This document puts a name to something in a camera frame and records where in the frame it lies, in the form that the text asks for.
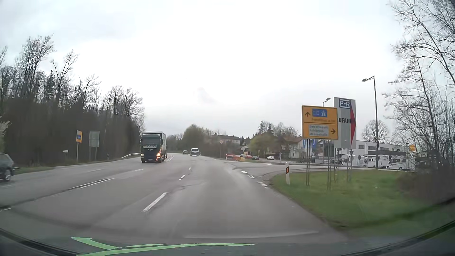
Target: street lamp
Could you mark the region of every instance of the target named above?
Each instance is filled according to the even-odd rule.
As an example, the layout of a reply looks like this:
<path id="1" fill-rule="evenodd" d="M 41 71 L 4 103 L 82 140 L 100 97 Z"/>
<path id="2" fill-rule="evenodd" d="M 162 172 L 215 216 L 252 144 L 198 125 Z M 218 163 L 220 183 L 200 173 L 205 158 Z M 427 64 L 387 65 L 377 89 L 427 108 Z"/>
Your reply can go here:
<path id="1" fill-rule="evenodd" d="M 324 106 L 324 103 L 326 103 L 327 101 L 329 101 L 330 98 L 327 98 L 324 102 L 322 102 L 322 106 Z"/>
<path id="2" fill-rule="evenodd" d="M 376 108 L 376 169 L 378 169 L 378 150 L 379 150 L 379 132 L 378 132 L 378 101 L 376 100 L 376 80 L 374 76 L 362 79 L 362 82 L 373 80 L 374 85 L 374 107 Z"/>
<path id="3" fill-rule="evenodd" d="M 326 98 L 325 101 L 322 102 L 322 106 L 324 106 L 324 103 L 326 103 L 327 101 L 329 101 L 330 98 Z M 325 139 L 322 140 L 322 148 L 324 149 L 323 152 L 322 152 L 322 162 L 323 164 L 324 163 L 324 157 L 325 157 Z"/>

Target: white camper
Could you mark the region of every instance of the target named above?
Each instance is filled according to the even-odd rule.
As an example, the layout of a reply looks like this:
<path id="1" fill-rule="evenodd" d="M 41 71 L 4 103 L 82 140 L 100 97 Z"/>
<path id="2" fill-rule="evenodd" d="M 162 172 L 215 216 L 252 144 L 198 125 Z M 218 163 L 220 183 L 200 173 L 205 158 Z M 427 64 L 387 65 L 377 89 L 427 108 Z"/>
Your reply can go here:
<path id="1" fill-rule="evenodd" d="M 413 156 L 393 156 L 387 164 L 387 169 L 394 170 L 414 170 L 415 157 Z"/>
<path id="2" fill-rule="evenodd" d="M 376 155 L 368 155 L 367 156 L 369 168 L 376 168 Z M 389 156 L 388 155 L 378 155 L 378 168 L 385 168 L 389 163 Z"/>
<path id="3" fill-rule="evenodd" d="M 360 166 L 360 167 L 366 167 L 368 164 L 367 159 L 364 156 L 359 156 L 358 155 L 352 155 L 351 161 L 349 161 L 349 165 L 352 166 Z M 341 165 L 347 166 L 348 165 L 348 157 L 345 157 L 341 159 Z"/>

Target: guardrail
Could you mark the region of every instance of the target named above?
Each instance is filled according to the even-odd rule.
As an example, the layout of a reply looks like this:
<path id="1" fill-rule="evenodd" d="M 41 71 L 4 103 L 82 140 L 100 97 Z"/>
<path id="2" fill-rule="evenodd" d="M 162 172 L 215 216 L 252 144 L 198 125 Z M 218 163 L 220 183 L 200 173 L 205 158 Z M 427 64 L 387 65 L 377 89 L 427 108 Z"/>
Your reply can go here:
<path id="1" fill-rule="evenodd" d="M 121 157 L 121 158 L 129 157 L 129 156 L 132 156 L 132 155 L 139 155 L 139 154 L 140 154 L 140 153 L 131 153 L 131 154 L 128 154 L 128 155 L 123 156 L 123 157 Z"/>

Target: asphalt road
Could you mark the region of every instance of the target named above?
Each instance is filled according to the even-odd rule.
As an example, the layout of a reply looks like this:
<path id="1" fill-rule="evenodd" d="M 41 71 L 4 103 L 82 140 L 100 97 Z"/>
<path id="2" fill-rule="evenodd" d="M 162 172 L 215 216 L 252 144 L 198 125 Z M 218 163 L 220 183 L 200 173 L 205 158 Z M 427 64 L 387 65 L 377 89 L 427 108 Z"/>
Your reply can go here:
<path id="1" fill-rule="evenodd" d="M 0 184 L 0 228 L 75 251 L 84 249 L 71 237 L 125 245 L 346 241 L 263 182 L 281 169 L 170 154 L 161 164 L 132 158 L 20 174 Z"/>

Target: sky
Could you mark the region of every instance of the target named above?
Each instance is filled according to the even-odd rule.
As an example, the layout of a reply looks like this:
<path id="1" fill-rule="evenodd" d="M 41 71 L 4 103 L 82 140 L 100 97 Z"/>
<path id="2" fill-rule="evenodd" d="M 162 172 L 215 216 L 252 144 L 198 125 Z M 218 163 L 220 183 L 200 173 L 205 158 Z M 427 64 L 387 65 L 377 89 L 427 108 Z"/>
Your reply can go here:
<path id="1" fill-rule="evenodd" d="M 261 120 L 302 131 L 302 105 L 356 100 L 357 137 L 386 119 L 387 82 L 402 63 L 403 36 L 389 0 L 0 0 L 7 61 L 29 36 L 53 35 L 61 61 L 74 49 L 73 77 L 101 88 L 131 87 L 143 98 L 147 130 L 182 133 L 195 123 L 252 136 Z M 333 100 L 325 106 L 332 107 Z"/>

